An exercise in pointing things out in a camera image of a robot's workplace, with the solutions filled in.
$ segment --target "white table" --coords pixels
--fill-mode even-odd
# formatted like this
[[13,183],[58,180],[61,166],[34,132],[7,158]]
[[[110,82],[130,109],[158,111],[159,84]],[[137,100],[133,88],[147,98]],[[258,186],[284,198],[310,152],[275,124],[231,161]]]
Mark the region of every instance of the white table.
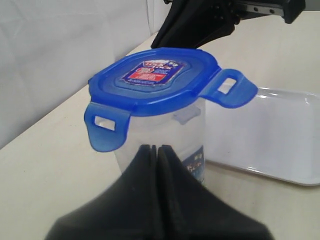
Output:
[[[320,93],[320,12],[292,25],[278,17],[242,22],[206,44],[222,67],[242,70],[259,87]],[[133,52],[147,49],[154,36]],[[89,145],[84,87],[0,150],[0,239],[41,240],[54,221],[104,191],[119,175],[113,153]],[[206,185],[267,224],[277,240],[320,239],[320,188],[299,187],[208,164]]]

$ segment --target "plastic food container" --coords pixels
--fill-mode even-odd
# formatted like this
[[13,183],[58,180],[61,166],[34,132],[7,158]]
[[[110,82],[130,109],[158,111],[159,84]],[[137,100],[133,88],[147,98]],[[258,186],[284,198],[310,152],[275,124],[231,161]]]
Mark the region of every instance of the plastic food container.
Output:
[[[234,85],[219,91],[227,79]],[[127,56],[89,81],[84,121],[92,147],[114,151],[124,171],[140,145],[171,145],[187,169],[204,179],[205,100],[238,108],[258,88],[197,49],[158,48]]]

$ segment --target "lid handle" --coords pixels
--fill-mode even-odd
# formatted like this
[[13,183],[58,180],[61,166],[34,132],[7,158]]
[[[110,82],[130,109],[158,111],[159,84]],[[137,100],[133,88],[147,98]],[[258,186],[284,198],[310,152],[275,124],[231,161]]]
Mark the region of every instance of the lid handle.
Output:
[[[96,117],[113,121],[114,130],[97,125]],[[85,110],[84,122],[93,149],[98,152],[111,152],[120,148],[127,139],[130,113],[91,102]]]
[[[227,80],[235,80],[229,92],[219,91],[220,86]],[[200,92],[199,97],[215,102],[224,108],[235,109],[250,102],[257,94],[258,88],[240,71],[224,69],[219,72],[209,84]]]

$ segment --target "container label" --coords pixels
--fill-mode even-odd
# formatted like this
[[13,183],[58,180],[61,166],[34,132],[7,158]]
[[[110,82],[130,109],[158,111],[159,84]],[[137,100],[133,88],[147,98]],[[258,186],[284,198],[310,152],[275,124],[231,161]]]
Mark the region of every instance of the container label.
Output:
[[182,164],[199,182],[203,183],[205,179],[205,156],[203,146],[184,160]]
[[126,83],[142,86],[167,84],[185,64],[173,60],[157,59],[141,62],[123,76]]

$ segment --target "blue plastic lid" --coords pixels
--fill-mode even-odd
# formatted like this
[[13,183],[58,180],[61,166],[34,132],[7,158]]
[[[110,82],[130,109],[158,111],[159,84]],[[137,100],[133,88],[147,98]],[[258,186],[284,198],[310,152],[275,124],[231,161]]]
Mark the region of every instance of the blue plastic lid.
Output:
[[[218,89],[236,82],[227,94]],[[198,49],[158,48],[115,62],[89,80],[91,102],[84,120],[92,147],[99,152],[120,148],[130,117],[148,117],[182,109],[199,97],[224,108],[247,104],[258,88],[241,72],[222,70],[216,59]],[[115,129],[95,124],[95,117],[115,122]]]

